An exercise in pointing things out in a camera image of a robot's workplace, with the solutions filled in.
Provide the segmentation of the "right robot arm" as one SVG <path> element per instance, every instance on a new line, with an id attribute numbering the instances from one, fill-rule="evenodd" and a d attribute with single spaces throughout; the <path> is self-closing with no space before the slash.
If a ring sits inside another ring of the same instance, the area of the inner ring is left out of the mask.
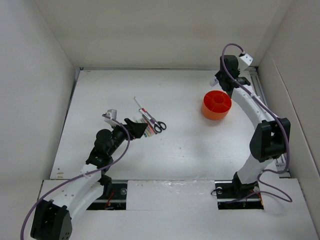
<path id="1" fill-rule="evenodd" d="M 215 75 L 222 90 L 241 107 L 254 126 L 249 143 L 250 155 L 234 174 L 230 186 L 233 202 L 260 194 L 257 190 L 260 177 L 269 171 L 267 167 L 274 160 L 285 155 L 286 164 L 290 163 L 290 121 L 270 111 L 256 95 L 250 81 L 240 76 L 240 66 L 248 67 L 252 60 L 244 53 L 240 56 L 222 55 L 220 69 Z"/>

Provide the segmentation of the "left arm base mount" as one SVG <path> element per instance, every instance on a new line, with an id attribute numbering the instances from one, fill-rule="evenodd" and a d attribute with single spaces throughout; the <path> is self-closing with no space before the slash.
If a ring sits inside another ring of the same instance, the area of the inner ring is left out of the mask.
<path id="1" fill-rule="evenodd" d="M 111 190 L 96 199 L 88 208 L 89 211 L 122 211 L 127 208 L 128 182 L 116 180 Z"/>

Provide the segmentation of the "white marker purple cap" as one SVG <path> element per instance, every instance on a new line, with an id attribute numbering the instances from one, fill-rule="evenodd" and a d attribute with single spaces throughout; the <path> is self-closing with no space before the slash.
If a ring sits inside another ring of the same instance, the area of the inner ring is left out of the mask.
<path id="1" fill-rule="evenodd" d="M 145 116 L 152 124 L 156 123 L 156 120 L 145 110 L 143 110 L 142 108 L 139 109 L 139 112 Z"/>

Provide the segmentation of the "white pen red cap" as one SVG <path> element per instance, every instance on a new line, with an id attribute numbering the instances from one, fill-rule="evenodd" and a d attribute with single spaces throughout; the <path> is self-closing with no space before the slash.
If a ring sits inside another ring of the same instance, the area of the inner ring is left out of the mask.
<path id="1" fill-rule="evenodd" d="M 138 105 L 139 109 L 142 110 L 143 112 L 145 112 L 145 109 L 142 107 L 142 105 L 139 102 L 139 100 L 136 97 L 134 97 L 133 99 L 136 102 L 136 104 Z"/>

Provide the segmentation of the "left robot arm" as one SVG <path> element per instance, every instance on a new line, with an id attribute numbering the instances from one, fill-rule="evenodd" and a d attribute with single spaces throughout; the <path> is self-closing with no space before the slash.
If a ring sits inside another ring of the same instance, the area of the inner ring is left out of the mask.
<path id="1" fill-rule="evenodd" d="M 73 224 L 98 198 L 107 198 L 112 191 L 112 179 L 106 172 L 116 163 L 113 153 L 123 142 L 140 139 L 148 127 L 125 118 L 121 124 L 111 120 L 111 130 L 97 132 L 94 147 L 79 175 L 62 183 L 59 194 L 49 200 L 41 197 L 36 205 L 30 230 L 35 240 L 68 240 Z"/>

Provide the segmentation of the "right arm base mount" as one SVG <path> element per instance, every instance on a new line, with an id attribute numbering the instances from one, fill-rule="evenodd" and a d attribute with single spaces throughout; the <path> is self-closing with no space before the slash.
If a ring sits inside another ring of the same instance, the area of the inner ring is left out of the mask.
<path id="1" fill-rule="evenodd" d="M 237 185 L 232 180 L 215 180 L 211 195 L 217 199 L 219 210 L 263 210 L 264 205 L 257 182 L 245 186 Z"/>

